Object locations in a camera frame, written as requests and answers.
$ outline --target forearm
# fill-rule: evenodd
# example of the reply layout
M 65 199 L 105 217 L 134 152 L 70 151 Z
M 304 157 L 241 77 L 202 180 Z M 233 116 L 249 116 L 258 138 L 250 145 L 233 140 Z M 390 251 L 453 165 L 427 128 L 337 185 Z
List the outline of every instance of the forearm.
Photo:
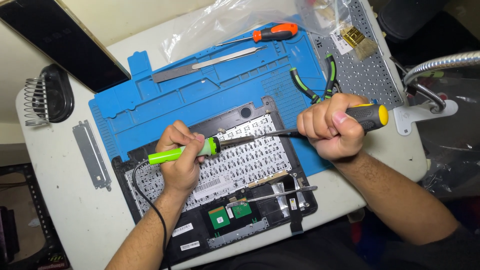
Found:
M 185 200 L 185 195 L 164 191 L 154 203 L 165 220 L 167 241 L 179 219 Z M 158 270 L 163 258 L 163 234 L 162 222 L 150 208 L 127 236 L 106 269 Z
M 367 153 L 334 161 L 377 216 L 404 240 L 422 245 L 450 235 L 458 222 L 419 185 Z

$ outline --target hand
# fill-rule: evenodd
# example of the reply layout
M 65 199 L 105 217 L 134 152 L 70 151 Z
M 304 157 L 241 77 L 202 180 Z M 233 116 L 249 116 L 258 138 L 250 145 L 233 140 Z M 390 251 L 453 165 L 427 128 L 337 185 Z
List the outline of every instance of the hand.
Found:
M 366 97 L 337 93 L 332 98 L 313 104 L 297 116 L 300 134 L 307 136 L 320 157 L 326 160 L 356 155 L 365 132 L 362 126 L 345 111 L 368 104 Z
M 202 134 L 191 133 L 188 127 L 180 120 L 167 126 L 158 141 L 155 151 L 163 152 L 179 148 L 185 145 L 182 154 L 175 161 L 169 161 L 160 165 L 165 181 L 164 192 L 175 192 L 187 197 L 198 184 L 200 173 L 199 162 L 205 157 L 197 157 L 205 143 Z

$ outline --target blue silicone mat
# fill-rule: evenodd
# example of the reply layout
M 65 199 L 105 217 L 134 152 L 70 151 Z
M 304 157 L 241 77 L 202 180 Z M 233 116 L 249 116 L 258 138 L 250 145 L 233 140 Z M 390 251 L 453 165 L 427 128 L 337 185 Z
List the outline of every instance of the blue silicone mat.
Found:
M 267 24 L 259 27 L 272 27 Z M 252 32 L 234 39 L 252 36 Z M 186 64 L 203 62 L 243 49 L 267 45 L 253 55 L 207 66 L 198 72 L 154 83 L 151 75 Z M 112 160 L 158 140 L 165 127 L 176 119 L 187 126 L 202 122 L 261 97 L 274 98 L 286 128 L 296 126 L 297 115 L 310 100 L 293 84 L 289 70 L 296 67 L 302 81 L 318 95 L 325 80 L 320 65 L 303 29 L 288 40 L 236 42 L 211 47 L 168 66 L 152 71 L 146 51 L 128 58 L 132 80 L 112 87 L 89 101 L 103 143 Z M 321 172 L 331 164 L 321 159 L 306 139 L 292 138 L 292 144 L 307 176 Z

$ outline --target brush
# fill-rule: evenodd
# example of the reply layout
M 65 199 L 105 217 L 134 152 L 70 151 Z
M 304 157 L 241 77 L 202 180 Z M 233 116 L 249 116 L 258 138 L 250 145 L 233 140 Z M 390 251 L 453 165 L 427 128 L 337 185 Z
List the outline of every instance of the brush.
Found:
M 343 39 L 355 49 L 360 61 L 372 56 L 378 50 L 378 44 L 365 37 L 356 27 L 350 26 L 341 31 Z

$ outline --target orange screwdriver handle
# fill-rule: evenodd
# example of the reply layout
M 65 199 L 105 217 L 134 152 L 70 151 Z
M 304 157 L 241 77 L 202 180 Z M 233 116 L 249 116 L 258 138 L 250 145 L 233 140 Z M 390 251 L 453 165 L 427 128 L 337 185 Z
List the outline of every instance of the orange screwdriver handle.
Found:
M 293 37 L 299 30 L 296 24 L 281 24 L 253 32 L 253 40 L 284 40 Z

